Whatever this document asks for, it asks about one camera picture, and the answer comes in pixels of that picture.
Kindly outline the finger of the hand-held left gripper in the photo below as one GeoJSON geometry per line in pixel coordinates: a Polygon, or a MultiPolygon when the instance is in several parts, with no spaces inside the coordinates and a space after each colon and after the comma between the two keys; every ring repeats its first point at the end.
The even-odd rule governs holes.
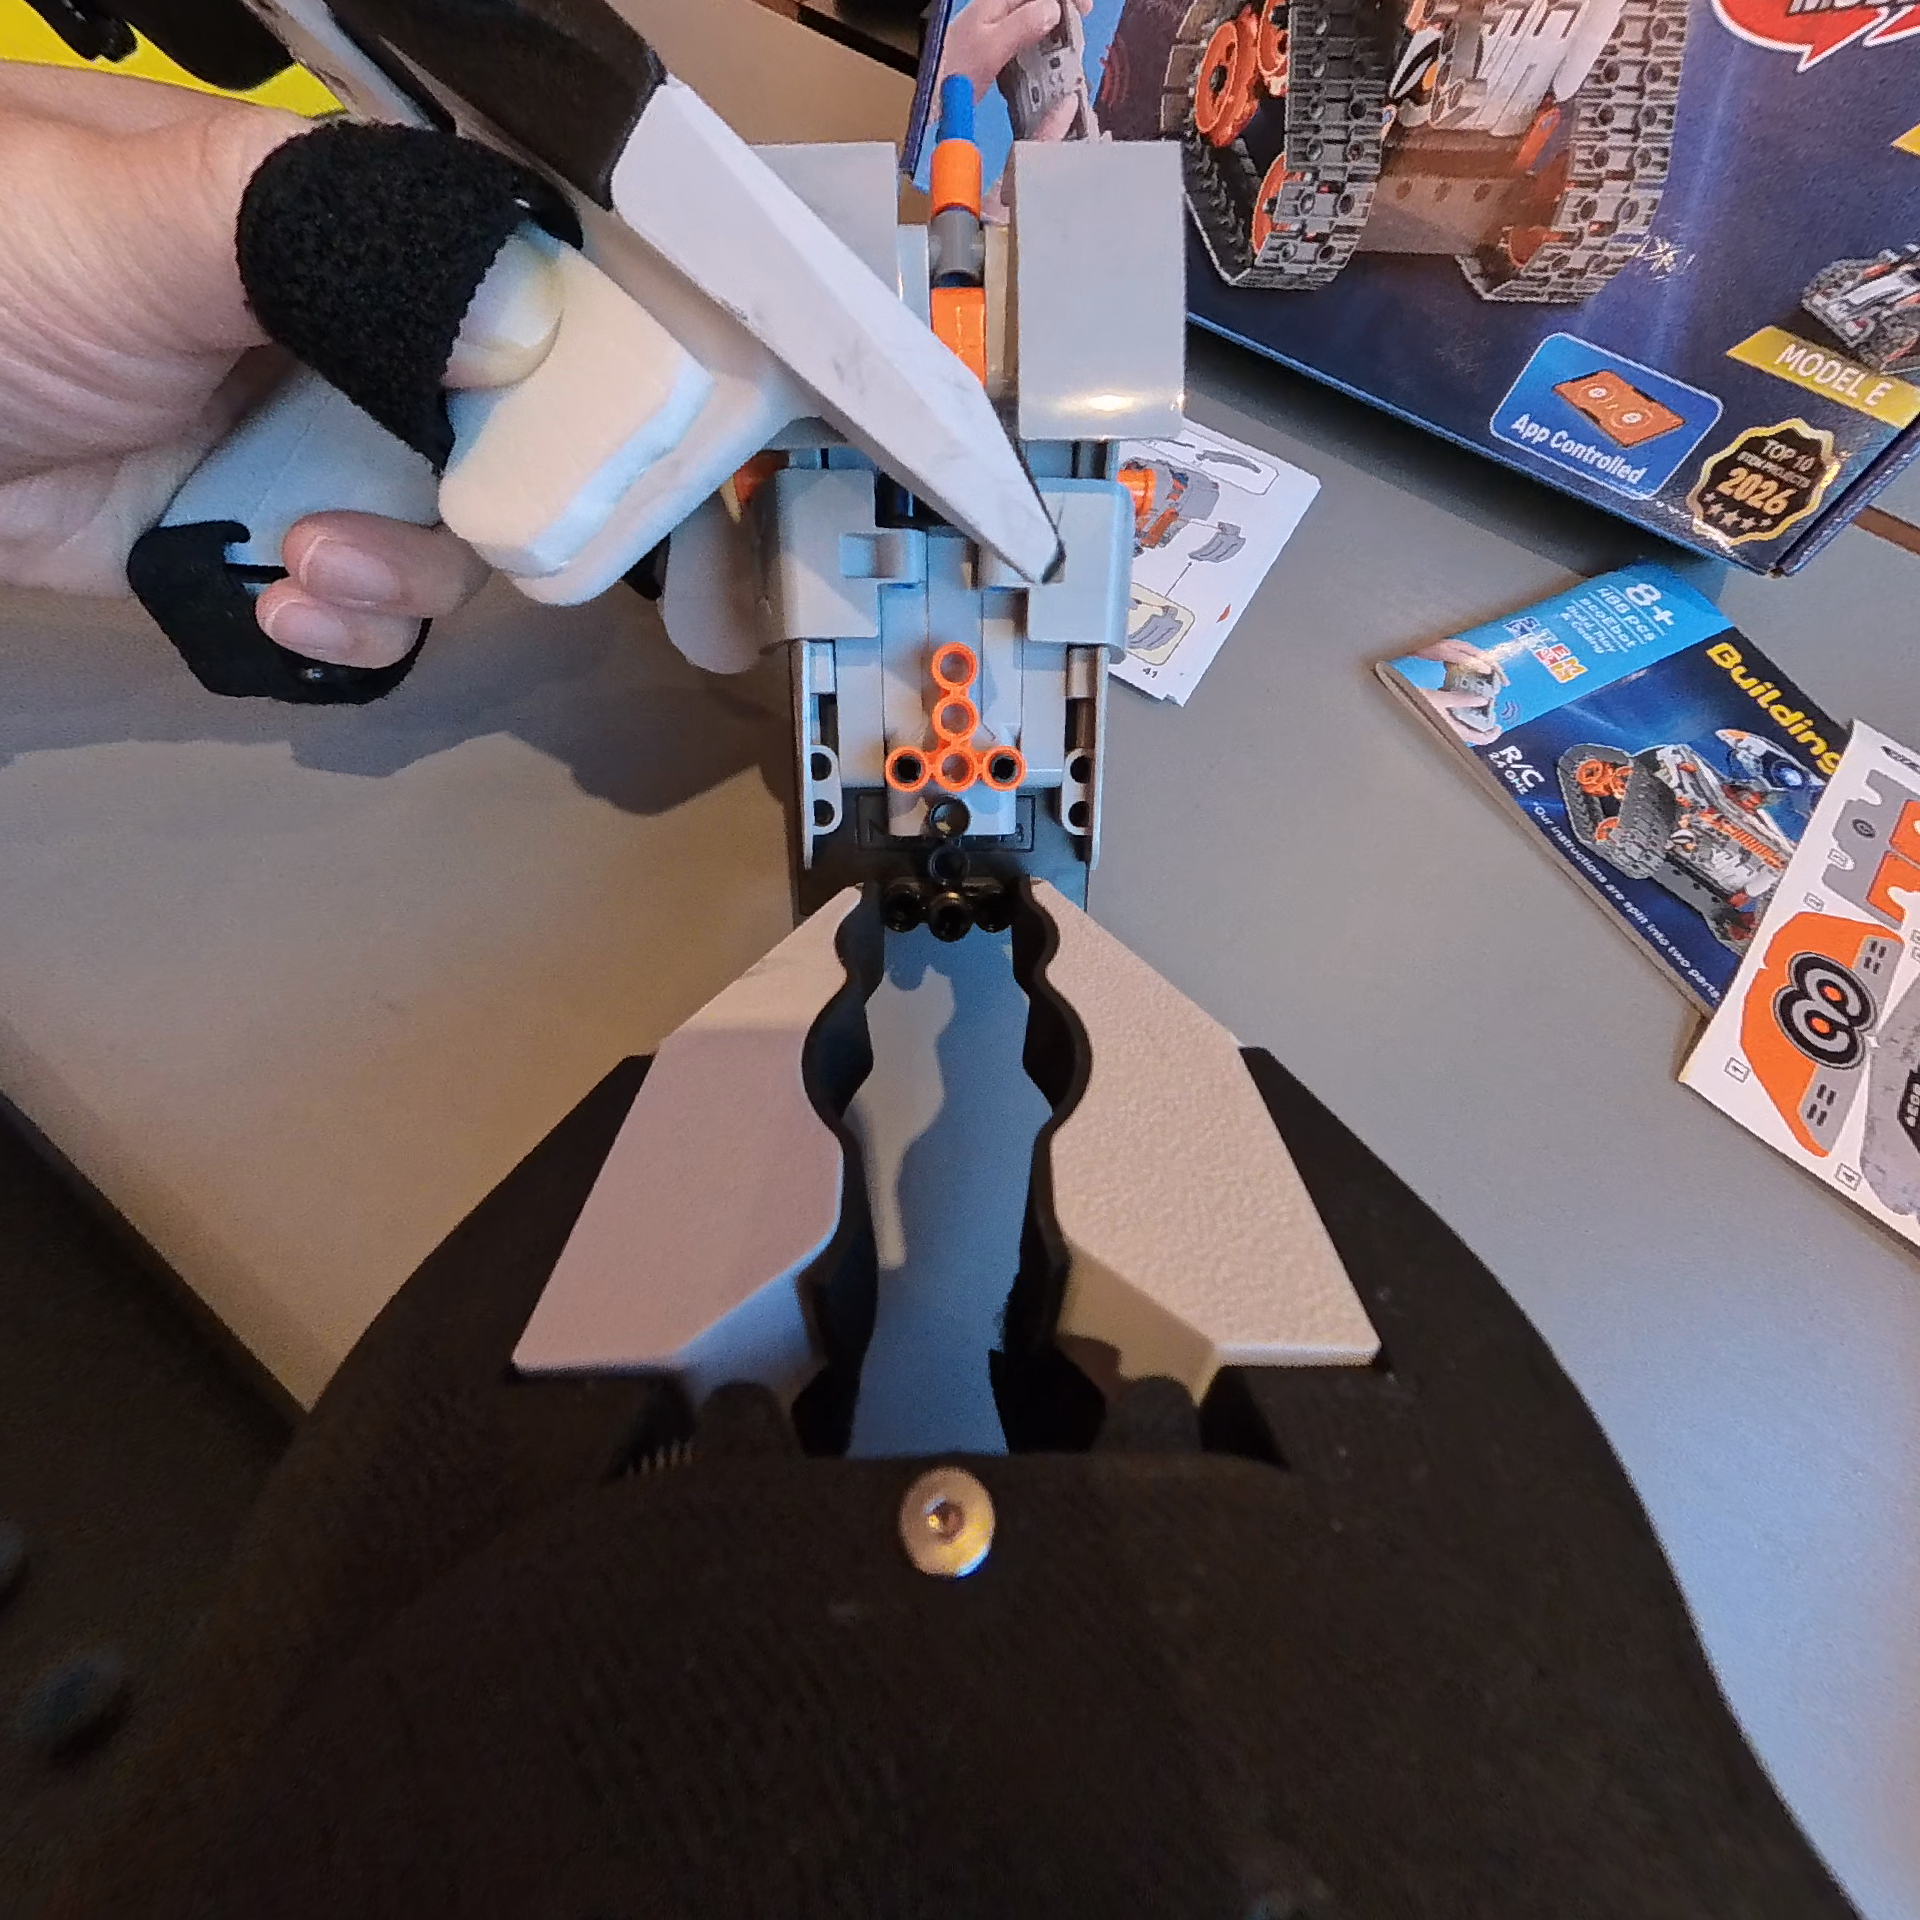
{"type": "Polygon", "coordinates": [[[616,217],[824,416],[1029,582],[1058,529],[980,377],[683,80],[611,167],[616,217]]]}

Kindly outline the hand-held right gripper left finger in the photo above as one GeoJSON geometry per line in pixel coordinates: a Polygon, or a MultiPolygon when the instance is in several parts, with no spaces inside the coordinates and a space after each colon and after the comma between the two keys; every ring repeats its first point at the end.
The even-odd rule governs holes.
{"type": "Polygon", "coordinates": [[[846,1452],[877,1317],[877,1245],[846,1126],[875,1070],[870,895],[835,895],[663,1039],[515,1366],[744,1380],[806,1452],[846,1452]]]}

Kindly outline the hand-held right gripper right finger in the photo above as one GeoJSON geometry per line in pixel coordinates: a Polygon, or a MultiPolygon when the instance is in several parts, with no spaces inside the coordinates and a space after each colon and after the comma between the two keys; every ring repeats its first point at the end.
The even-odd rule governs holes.
{"type": "Polygon", "coordinates": [[[1366,1366],[1379,1335],[1239,1039],[1058,890],[1022,890],[1022,1390],[1366,1366]]]}

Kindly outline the yellow plastic bin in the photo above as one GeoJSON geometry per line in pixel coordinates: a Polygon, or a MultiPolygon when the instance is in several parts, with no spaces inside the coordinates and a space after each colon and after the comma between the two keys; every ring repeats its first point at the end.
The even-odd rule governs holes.
{"type": "Polygon", "coordinates": [[[5,5],[5,59],[15,66],[39,66],[39,68],[71,68],[71,72],[95,72],[95,74],[122,74],[169,88],[188,88],[206,97],[224,97],[237,105],[254,105],[268,109],[289,109],[306,120],[331,116],[342,105],[331,90],[303,72],[300,66],[286,66],[274,78],[258,88],[215,88],[198,78],[191,68],[174,62],[162,52],[152,39],[135,36],[135,52],[125,62],[84,62],[76,55],[62,36],[36,13],[34,5],[5,5]]]}

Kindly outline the grey building block robot body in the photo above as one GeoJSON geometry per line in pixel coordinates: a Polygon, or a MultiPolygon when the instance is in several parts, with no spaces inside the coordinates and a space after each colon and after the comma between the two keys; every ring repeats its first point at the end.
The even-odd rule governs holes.
{"type": "Polygon", "coordinates": [[[785,427],[663,561],[671,643],[712,673],[781,654],[792,696],[797,899],[877,885],[894,927],[1004,927],[1018,878],[1072,901],[1098,853],[1108,673],[1125,654],[1145,485],[1120,445],[1184,427],[1184,166],[1171,145],[1015,150],[1015,213],[983,222],[977,145],[934,209],[858,252],[983,379],[1065,534],[1042,582],[973,546],[841,429],[785,427]]]}

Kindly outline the grey desk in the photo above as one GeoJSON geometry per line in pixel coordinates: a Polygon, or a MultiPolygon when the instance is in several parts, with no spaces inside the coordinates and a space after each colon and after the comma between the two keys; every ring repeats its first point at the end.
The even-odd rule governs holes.
{"type": "MultiPolygon", "coordinates": [[[[1198,692],[1113,696],[1093,914],[1494,1270],[1639,1487],[1749,1740],[1918,1910],[1918,1264],[1672,1074],[1693,1007],[1373,664],[1654,556],[1222,343],[1322,479],[1198,692]]],[[[785,688],[490,589],[347,711],[122,602],[5,611],[5,1083],[300,1401],[623,1058],[790,922],[785,688]]]]}

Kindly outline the person's left hand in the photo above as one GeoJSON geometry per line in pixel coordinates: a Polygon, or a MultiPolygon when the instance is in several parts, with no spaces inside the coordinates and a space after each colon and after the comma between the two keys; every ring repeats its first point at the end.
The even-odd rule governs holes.
{"type": "Polygon", "coordinates": [[[5,588],[122,597],[134,541],[279,388],[237,268],[262,163],[311,127],[5,66],[5,588]]]}

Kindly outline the open instruction manual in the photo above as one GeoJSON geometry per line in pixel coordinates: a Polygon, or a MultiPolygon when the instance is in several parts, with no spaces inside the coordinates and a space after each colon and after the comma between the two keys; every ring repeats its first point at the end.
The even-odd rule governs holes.
{"type": "Polygon", "coordinates": [[[1116,680],[1187,703],[1306,519],[1318,478],[1192,420],[1171,437],[1120,441],[1116,475],[1137,509],[1116,680]]]}

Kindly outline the blue instruction booklet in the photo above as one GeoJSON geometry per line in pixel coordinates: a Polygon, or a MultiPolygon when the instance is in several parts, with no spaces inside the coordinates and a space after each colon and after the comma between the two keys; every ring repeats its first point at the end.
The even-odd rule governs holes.
{"type": "Polygon", "coordinates": [[[1850,736],[1661,565],[1382,660],[1379,680],[1707,1013],[1850,736]]]}

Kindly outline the blue robot kit box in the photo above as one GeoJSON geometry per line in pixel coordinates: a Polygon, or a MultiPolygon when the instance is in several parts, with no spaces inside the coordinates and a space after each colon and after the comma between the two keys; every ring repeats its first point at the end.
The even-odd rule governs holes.
{"type": "Polygon", "coordinates": [[[1190,316],[1792,573],[1918,457],[1918,5],[933,5],[1013,138],[1167,138],[1190,316]]]}

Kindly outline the robot sticker sheet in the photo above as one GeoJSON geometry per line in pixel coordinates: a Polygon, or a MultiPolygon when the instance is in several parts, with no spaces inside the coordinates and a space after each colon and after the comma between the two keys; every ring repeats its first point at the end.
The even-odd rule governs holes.
{"type": "Polygon", "coordinates": [[[1682,1083],[1918,1240],[1918,751],[1854,724],[1682,1083]]]}

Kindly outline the black perforated chair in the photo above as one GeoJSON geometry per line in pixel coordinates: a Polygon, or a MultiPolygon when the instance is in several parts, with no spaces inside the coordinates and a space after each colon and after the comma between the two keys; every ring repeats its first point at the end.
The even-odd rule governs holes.
{"type": "Polygon", "coordinates": [[[289,1415],[5,1107],[5,1917],[106,1839],[289,1415]]]}

